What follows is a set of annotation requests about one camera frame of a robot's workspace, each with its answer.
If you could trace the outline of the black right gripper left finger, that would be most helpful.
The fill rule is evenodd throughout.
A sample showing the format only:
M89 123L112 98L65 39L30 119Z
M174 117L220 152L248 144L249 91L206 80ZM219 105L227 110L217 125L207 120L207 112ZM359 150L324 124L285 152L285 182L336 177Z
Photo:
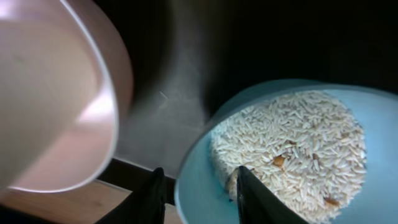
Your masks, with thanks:
M163 224L166 180L163 168L156 168L136 192L131 193L97 224Z

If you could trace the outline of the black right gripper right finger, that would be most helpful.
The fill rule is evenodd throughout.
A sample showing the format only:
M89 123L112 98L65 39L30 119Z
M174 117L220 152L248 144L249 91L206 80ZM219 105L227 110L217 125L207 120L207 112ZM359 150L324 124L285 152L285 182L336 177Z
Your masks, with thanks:
M307 224L244 166L238 168L237 203L240 224Z

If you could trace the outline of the light blue bowl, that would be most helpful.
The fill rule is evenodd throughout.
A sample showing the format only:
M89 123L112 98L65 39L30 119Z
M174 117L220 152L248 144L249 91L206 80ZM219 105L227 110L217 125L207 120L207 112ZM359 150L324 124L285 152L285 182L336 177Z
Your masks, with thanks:
M397 222L397 96L276 80L215 113L175 184L184 223Z

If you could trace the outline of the cooked rice pile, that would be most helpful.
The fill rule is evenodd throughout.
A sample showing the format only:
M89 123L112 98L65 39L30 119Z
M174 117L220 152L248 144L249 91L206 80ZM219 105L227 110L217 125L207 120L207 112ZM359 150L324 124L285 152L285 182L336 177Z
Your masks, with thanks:
M323 91L282 95L238 111L212 130L210 155L232 199L244 166L309 223L330 223L366 176L362 126Z

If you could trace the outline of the pink white bowl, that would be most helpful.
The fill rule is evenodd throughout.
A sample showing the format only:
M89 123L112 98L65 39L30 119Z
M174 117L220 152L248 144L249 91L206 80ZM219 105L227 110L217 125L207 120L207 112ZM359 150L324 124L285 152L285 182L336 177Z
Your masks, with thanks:
M96 179L132 89L127 48L93 1L1 1L1 190Z

